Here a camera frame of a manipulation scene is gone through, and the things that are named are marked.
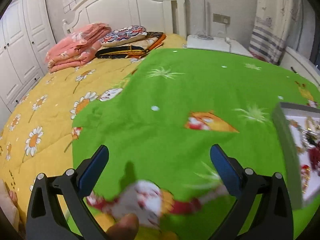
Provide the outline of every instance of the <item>blue gripper pad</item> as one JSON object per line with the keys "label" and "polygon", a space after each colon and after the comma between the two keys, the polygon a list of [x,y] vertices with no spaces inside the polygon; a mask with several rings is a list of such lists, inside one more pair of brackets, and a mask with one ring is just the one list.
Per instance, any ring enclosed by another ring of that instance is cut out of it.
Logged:
{"label": "blue gripper pad", "polygon": [[219,145],[215,144],[211,147],[210,159],[229,194],[239,199],[241,196],[241,179]]}
{"label": "blue gripper pad", "polygon": [[86,159],[83,161],[88,162],[88,165],[83,171],[81,177],[78,179],[78,196],[80,198],[84,198],[90,195],[103,169],[107,165],[108,160],[109,150],[106,146],[101,145],[90,159]]}

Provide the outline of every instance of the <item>open box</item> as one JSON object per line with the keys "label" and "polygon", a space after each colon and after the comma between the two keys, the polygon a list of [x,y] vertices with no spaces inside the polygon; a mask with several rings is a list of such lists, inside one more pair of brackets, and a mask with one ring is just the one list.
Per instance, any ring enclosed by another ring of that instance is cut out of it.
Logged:
{"label": "open box", "polygon": [[307,206],[320,191],[320,173],[312,170],[309,153],[302,149],[301,142],[301,129],[306,130],[310,122],[307,118],[311,117],[313,121],[320,122],[320,109],[279,103],[272,117],[284,153],[291,206],[293,210],[300,209]]}

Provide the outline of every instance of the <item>electrical socket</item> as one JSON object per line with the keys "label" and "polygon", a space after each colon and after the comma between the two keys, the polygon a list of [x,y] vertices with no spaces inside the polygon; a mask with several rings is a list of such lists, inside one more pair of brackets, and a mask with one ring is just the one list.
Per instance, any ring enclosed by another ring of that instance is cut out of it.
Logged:
{"label": "electrical socket", "polygon": [[213,22],[230,24],[231,18],[230,16],[222,15],[222,14],[213,14]]}

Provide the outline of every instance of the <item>white dot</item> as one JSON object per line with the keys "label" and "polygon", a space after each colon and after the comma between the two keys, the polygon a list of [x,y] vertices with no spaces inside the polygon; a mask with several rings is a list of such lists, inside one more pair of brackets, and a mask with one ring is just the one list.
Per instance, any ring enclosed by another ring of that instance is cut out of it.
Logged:
{"label": "white dot", "polygon": [[160,108],[158,106],[151,106],[151,110],[153,111],[159,111]]}

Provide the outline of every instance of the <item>white wardrobe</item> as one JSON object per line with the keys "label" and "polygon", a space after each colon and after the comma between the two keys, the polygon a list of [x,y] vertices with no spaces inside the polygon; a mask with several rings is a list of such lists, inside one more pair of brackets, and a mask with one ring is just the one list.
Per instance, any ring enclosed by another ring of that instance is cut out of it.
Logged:
{"label": "white wardrobe", "polygon": [[0,20],[0,130],[48,72],[44,58],[55,44],[45,0],[13,0]]}

